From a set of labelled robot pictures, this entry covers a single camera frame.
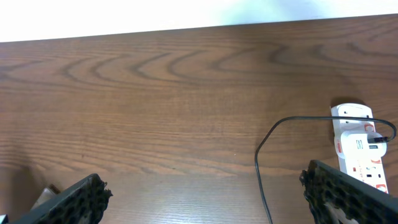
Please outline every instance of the power cord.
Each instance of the power cord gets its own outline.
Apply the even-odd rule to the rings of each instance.
[[[259,169],[259,162],[258,162],[258,155],[260,152],[260,149],[262,148],[262,145],[267,141],[268,137],[271,135],[271,133],[275,130],[278,125],[280,125],[284,121],[290,121],[290,120],[334,120],[334,119],[346,119],[346,120],[355,120],[355,121],[372,121],[376,123],[382,123],[390,126],[392,128],[392,135],[390,137],[380,137],[380,138],[373,138],[373,139],[368,139],[369,143],[370,142],[389,142],[393,140],[396,135],[397,135],[397,128],[395,127],[394,124],[392,124],[389,121],[383,120],[383,119],[375,119],[375,118],[356,118],[356,117],[345,117],[345,116],[291,116],[288,118],[283,118],[276,122],[276,124],[273,125],[273,127],[269,130],[265,138],[261,141],[260,145],[256,149],[256,153],[254,155],[254,165],[256,166],[256,172],[257,172],[257,178],[259,181],[259,186],[260,186],[260,193],[261,193],[261,199],[262,199],[262,204],[264,205],[264,208],[266,209],[267,217],[269,220],[269,224],[272,224],[272,218],[271,214],[269,212],[269,208],[267,205],[266,197],[264,195],[264,190],[262,188],[262,182],[261,182],[261,175],[260,175],[260,169]]]

